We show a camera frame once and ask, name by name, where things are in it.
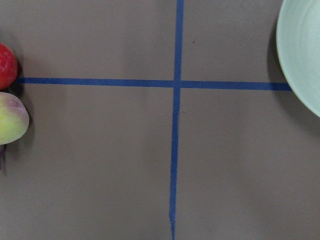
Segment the yellow pink peach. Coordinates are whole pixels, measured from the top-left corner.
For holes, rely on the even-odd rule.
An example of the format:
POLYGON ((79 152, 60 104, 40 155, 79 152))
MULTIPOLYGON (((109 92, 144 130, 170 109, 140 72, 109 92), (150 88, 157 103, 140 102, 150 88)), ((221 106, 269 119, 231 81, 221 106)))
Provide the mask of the yellow pink peach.
POLYGON ((0 93, 0 144, 6 145, 20 139, 30 123, 29 114, 15 95, 0 93))

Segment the green plate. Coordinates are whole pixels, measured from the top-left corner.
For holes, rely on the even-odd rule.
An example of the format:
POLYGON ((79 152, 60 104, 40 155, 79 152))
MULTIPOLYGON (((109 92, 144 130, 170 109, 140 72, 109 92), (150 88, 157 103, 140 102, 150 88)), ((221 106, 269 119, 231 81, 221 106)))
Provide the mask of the green plate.
POLYGON ((276 25, 278 60, 292 91, 320 114, 320 2, 285 0, 276 25))

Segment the purple eggplant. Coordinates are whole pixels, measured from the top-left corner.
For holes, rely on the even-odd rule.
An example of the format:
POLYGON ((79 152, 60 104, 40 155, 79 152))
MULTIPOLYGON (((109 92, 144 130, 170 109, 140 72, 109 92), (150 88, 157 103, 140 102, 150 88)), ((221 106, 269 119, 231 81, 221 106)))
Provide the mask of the purple eggplant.
POLYGON ((6 144, 0 146, 0 170, 5 170, 5 151, 6 151, 6 144))

